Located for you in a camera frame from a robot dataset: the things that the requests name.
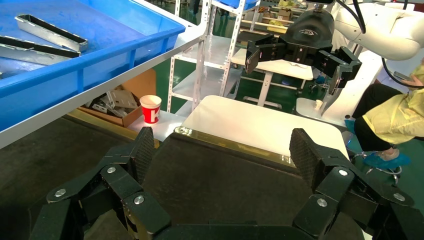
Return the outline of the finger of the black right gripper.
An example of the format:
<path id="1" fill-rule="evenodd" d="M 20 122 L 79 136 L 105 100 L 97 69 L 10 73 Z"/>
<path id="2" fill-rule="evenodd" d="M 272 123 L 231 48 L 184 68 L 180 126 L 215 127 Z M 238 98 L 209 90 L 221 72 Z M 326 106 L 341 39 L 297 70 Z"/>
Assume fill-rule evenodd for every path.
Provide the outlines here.
<path id="1" fill-rule="evenodd" d="M 344 88 L 348 81 L 353 80 L 361 65 L 362 62 L 344 46 L 334 53 L 320 50 L 315 56 L 315 68 L 331 77 L 328 85 L 329 95 L 334 95 L 338 89 Z"/>
<path id="2" fill-rule="evenodd" d="M 272 34 L 263 35 L 261 38 L 248 40 L 245 73 L 250 74 L 260 62 L 281 60 L 284 58 L 286 43 L 280 37 Z"/>

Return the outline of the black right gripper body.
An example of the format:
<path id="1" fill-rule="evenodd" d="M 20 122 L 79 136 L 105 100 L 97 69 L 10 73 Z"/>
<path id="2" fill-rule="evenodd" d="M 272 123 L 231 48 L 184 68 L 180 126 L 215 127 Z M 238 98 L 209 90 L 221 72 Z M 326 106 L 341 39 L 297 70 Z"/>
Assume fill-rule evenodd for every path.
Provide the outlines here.
<path id="1" fill-rule="evenodd" d="M 330 53 L 335 21 L 326 10 L 307 10 L 280 37 L 285 44 L 282 59 L 313 66 L 320 51 Z"/>

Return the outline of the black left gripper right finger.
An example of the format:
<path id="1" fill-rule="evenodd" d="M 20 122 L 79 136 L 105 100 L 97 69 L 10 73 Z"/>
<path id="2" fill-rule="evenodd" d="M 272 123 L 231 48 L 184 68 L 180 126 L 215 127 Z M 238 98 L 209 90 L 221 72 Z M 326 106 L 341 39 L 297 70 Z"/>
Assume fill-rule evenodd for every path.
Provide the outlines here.
<path id="1" fill-rule="evenodd" d="M 312 195 L 292 225 L 322 240 L 343 213 L 374 240 L 421 240 L 424 216 L 397 187 L 374 181 L 339 150 L 315 143 L 302 128 L 291 133 L 290 158 Z"/>

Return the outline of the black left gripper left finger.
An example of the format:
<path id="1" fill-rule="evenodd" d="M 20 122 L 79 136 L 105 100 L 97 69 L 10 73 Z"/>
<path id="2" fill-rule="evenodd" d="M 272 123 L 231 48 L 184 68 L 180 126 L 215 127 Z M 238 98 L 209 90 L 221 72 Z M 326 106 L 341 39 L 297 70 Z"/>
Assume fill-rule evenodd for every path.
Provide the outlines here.
<path id="1" fill-rule="evenodd" d="M 82 240 L 85 227 L 114 211 L 134 240 L 154 239 L 171 225 L 170 215 L 142 187 L 154 152 L 151 127 L 111 148 L 94 168 L 47 194 L 30 238 Z"/>

